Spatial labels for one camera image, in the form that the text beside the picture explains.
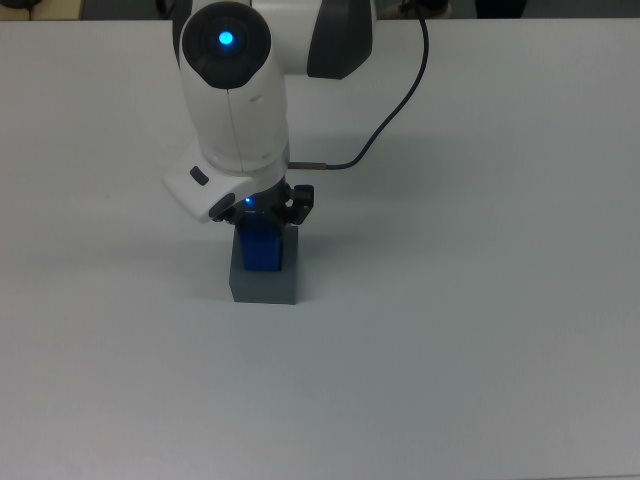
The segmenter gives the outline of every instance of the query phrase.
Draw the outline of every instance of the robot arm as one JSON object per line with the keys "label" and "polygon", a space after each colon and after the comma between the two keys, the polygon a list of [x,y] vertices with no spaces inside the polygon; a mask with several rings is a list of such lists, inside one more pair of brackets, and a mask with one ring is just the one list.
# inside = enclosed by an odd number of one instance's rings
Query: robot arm
{"label": "robot arm", "polygon": [[179,42],[196,139],[165,175],[200,222],[283,181],[284,75],[344,78],[371,53],[372,0],[195,0]]}

